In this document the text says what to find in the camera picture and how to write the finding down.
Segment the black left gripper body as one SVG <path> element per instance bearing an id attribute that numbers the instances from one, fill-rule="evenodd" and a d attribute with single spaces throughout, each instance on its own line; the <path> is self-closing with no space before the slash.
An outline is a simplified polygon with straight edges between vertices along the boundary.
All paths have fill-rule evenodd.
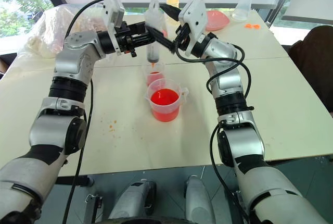
<path id="1" fill-rule="evenodd" d="M 116 28 L 116 40 L 122 53 L 130 53 L 132 57 L 136 57 L 135 48 L 133 46 L 133 36 L 137 34 L 135 26 L 128 25 L 126 21 Z"/>

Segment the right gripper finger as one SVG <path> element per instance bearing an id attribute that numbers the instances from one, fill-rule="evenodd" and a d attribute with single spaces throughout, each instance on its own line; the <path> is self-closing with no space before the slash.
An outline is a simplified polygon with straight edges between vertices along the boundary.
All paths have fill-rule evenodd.
<path id="1" fill-rule="evenodd" d="M 175 51 L 175 44 L 172 41 L 170 41 L 168 38 L 166 38 L 162 32 L 158 31 L 157 29 L 151 26 L 145 26 L 145 28 L 156 42 L 166 47 L 170 52 Z"/>
<path id="2" fill-rule="evenodd" d="M 179 21 L 179 14 L 181 10 L 177 7 L 168 4 L 160 3 L 160 8 L 173 20 Z"/>

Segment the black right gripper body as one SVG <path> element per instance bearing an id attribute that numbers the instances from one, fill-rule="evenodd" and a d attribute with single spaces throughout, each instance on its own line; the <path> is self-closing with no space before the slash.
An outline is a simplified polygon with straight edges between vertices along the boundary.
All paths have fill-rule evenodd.
<path id="1" fill-rule="evenodd" d="M 190 27 L 188 23 L 183 26 L 179 26 L 176 30 L 176 38 L 174 40 L 175 49 L 185 51 L 190 42 Z"/>

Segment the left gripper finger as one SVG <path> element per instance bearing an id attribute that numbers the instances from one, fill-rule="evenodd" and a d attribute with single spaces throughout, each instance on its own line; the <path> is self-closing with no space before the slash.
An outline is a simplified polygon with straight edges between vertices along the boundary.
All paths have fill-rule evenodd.
<path id="1" fill-rule="evenodd" d="M 130 29 L 130 34 L 143 34 L 146 32 L 144 21 L 130 24 L 128 28 Z"/>
<path id="2" fill-rule="evenodd" d="M 132 36 L 132 46 L 133 47 L 141 47 L 154 42 L 154 36 L 149 32 L 145 32 L 140 35 Z"/>

